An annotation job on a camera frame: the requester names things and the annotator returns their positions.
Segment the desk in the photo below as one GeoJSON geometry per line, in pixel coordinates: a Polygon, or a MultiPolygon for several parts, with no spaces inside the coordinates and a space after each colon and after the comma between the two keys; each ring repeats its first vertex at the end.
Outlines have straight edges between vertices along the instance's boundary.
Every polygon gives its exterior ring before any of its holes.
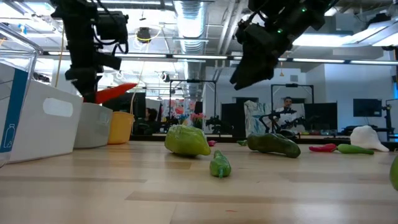
{"type": "Polygon", "coordinates": [[[386,171],[393,153],[299,146],[301,155],[291,159],[216,144],[212,151],[221,150],[232,166],[222,180],[209,174],[212,156],[178,157],[163,142],[6,165],[1,223],[398,223],[398,194],[386,171]]]}

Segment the white plastic bin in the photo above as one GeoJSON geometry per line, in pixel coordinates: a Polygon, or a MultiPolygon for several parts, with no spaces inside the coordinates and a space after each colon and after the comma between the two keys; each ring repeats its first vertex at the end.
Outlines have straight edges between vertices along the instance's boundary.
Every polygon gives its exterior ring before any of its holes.
{"type": "Polygon", "coordinates": [[[10,162],[71,153],[82,103],[79,96],[31,81],[10,162]]]}
{"type": "Polygon", "coordinates": [[[37,44],[0,23],[0,168],[8,162],[18,131],[26,89],[33,74],[37,44]]]}
{"type": "Polygon", "coordinates": [[[94,103],[83,103],[75,139],[75,149],[89,149],[107,145],[111,120],[111,109],[94,103]]]}

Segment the pipe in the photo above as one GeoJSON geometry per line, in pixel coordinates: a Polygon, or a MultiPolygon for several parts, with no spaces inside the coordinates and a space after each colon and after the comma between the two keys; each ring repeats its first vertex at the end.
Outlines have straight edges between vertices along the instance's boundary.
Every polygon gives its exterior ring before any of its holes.
{"type": "MultiPolygon", "coordinates": [[[[175,10],[178,14],[178,36],[181,38],[202,38],[205,35],[206,4],[200,1],[175,1],[175,10]]],[[[181,51],[184,54],[203,54],[205,43],[198,41],[180,41],[181,51]]],[[[184,72],[186,79],[201,79],[202,64],[197,62],[185,62],[184,72]]],[[[187,85],[188,94],[197,96],[195,85],[187,85]]]]}
{"type": "Polygon", "coordinates": [[[228,13],[226,15],[226,20],[225,20],[225,23],[224,23],[224,27],[223,27],[223,30],[221,32],[220,40],[218,41],[217,54],[221,53],[221,48],[223,46],[223,42],[224,42],[224,39],[225,39],[226,32],[228,31],[229,22],[231,21],[232,12],[234,11],[234,8],[235,8],[235,1],[230,1],[229,5],[228,5],[228,8],[227,8],[228,13]]]}
{"type": "Polygon", "coordinates": [[[223,48],[223,55],[226,54],[228,47],[231,43],[232,37],[233,37],[233,35],[235,35],[235,30],[236,30],[236,27],[238,26],[239,20],[242,17],[242,11],[245,7],[245,3],[246,3],[245,1],[240,1],[238,4],[238,9],[236,10],[235,18],[233,20],[231,28],[229,29],[229,33],[228,33],[228,36],[227,36],[227,39],[226,39],[226,42],[225,42],[225,45],[223,48]]]}

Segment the black robotic arm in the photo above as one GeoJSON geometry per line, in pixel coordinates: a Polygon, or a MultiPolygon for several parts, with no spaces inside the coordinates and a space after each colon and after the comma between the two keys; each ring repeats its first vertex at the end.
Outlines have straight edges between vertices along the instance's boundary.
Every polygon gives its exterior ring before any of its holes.
{"type": "Polygon", "coordinates": [[[63,21],[67,49],[72,64],[65,73],[67,80],[71,80],[76,89],[87,102],[95,102],[97,83],[103,73],[103,66],[120,69],[121,58],[114,56],[116,48],[128,53],[127,20],[121,11],[109,12],[100,0],[51,0],[56,6],[53,18],[63,21]],[[104,9],[99,11],[97,4],[104,9]],[[104,54],[100,49],[104,45],[114,45],[112,54],[104,54]]]}
{"type": "Polygon", "coordinates": [[[309,27],[319,30],[325,23],[324,14],[338,0],[249,0],[253,11],[238,24],[237,41],[243,45],[243,57],[231,77],[235,90],[274,76],[278,58],[292,48],[292,43],[309,27]],[[255,15],[264,27],[253,24],[255,15]]]}

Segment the ventilation duct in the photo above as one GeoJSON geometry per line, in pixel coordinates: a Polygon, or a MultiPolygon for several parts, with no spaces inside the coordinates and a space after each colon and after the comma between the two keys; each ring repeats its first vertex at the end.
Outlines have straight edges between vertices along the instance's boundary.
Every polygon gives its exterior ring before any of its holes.
{"type": "MultiPolygon", "coordinates": [[[[206,25],[206,4],[200,1],[175,1],[175,10],[178,14],[177,27],[178,35],[181,38],[201,38],[205,33],[206,25]]],[[[181,40],[181,51],[184,54],[203,54],[205,43],[199,40],[181,40]]],[[[185,62],[186,79],[203,79],[201,72],[202,63],[185,62]]],[[[196,86],[188,85],[190,98],[201,96],[196,86]]]]}

